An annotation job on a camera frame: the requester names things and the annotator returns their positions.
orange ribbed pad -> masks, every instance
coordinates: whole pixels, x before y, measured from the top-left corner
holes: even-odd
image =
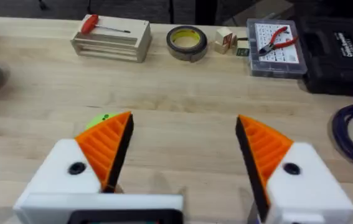
[[[96,124],[75,138],[99,178],[102,189],[107,185],[130,116],[130,111],[116,115]]]
[[[266,192],[266,183],[284,158],[293,141],[261,122],[239,115],[252,152],[258,175]]]

red handle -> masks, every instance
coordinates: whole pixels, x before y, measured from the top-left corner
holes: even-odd
[[[273,34],[273,36],[271,36],[270,43],[271,44],[275,43],[277,35],[281,34],[282,32],[284,32],[286,30],[287,30],[287,27],[282,27],[282,28],[276,30],[276,32]]]
[[[81,33],[89,34],[96,27],[98,22],[99,22],[99,16],[91,15],[83,24]]]
[[[290,45],[295,44],[296,40],[298,40],[298,37],[294,37],[292,40],[289,40],[289,41],[284,42],[284,43],[275,44],[273,49],[280,49],[280,48],[283,48],[283,47],[288,47]]]

printed label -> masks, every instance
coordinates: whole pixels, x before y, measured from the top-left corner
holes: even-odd
[[[334,36],[337,39],[342,56],[353,57],[353,40],[351,35],[346,32],[335,32]]]

white label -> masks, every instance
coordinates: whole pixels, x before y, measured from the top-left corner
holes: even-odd
[[[276,30],[287,27],[286,32],[279,34],[275,40],[275,44],[283,43],[293,39],[291,27],[283,24],[255,24],[257,33],[258,50],[269,44],[271,36]],[[298,53],[295,44],[281,49],[272,50],[267,55],[259,57],[261,62],[280,62],[280,63],[299,63]]]

black floor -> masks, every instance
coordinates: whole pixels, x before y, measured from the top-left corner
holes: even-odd
[[[174,22],[194,24],[195,0],[173,0]],[[0,16],[46,19],[82,19],[88,0],[44,0],[49,10],[42,11],[38,0],[0,0]],[[253,0],[219,0],[217,24],[249,7]],[[103,16],[144,19],[169,23],[169,0],[92,0],[92,11]]]

